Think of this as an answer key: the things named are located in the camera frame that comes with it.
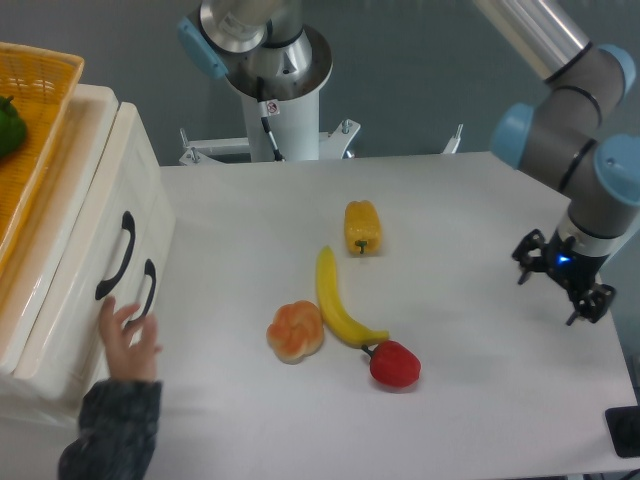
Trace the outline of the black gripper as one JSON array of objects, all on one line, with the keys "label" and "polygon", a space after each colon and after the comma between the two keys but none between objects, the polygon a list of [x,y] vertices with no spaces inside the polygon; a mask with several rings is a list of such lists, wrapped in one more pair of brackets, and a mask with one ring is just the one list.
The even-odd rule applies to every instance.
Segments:
[{"label": "black gripper", "polygon": [[519,285],[527,282],[532,273],[545,272],[566,290],[574,307],[566,321],[567,325],[572,325],[578,319],[597,323],[608,312],[616,297],[614,287],[596,282],[596,276],[608,255],[579,253],[574,236],[562,239],[555,232],[546,244],[542,232],[534,229],[522,238],[511,258],[519,266]]}]

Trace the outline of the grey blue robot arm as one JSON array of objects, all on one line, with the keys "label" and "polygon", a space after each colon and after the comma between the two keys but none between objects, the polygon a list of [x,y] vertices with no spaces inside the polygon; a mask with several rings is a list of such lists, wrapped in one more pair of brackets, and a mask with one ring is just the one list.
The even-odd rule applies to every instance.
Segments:
[{"label": "grey blue robot arm", "polygon": [[[573,305],[573,318],[599,321],[616,291],[598,273],[630,235],[639,213],[639,141],[593,132],[636,79],[629,54],[594,45],[554,1],[481,1],[479,10],[549,87],[536,107],[512,106],[498,122],[491,152],[567,197],[554,234],[527,234],[513,251],[523,278],[543,273]],[[204,1],[177,27],[191,61],[241,96],[243,139],[189,141],[185,158],[248,153],[253,161],[338,159],[358,132],[344,120],[318,127],[319,90],[332,70],[330,48],[305,26],[297,1]]]}]

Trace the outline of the dark sleeved forearm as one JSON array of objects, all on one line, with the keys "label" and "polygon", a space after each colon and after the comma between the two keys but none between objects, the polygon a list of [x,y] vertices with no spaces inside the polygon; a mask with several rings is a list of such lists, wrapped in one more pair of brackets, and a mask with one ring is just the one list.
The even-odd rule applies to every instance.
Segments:
[{"label": "dark sleeved forearm", "polygon": [[82,401],[78,437],[62,452],[59,479],[142,479],[155,448],[160,381],[99,381]]}]

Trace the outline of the person's hand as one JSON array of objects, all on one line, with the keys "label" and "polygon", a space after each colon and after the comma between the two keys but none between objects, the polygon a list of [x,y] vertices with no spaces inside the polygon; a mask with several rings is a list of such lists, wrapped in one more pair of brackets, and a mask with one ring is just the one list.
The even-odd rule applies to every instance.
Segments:
[{"label": "person's hand", "polygon": [[155,382],[156,357],[162,350],[155,314],[129,322],[139,305],[129,304],[118,310],[115,306],[116,299],[107,296],[98,317],[110,377],[122,382]]}]

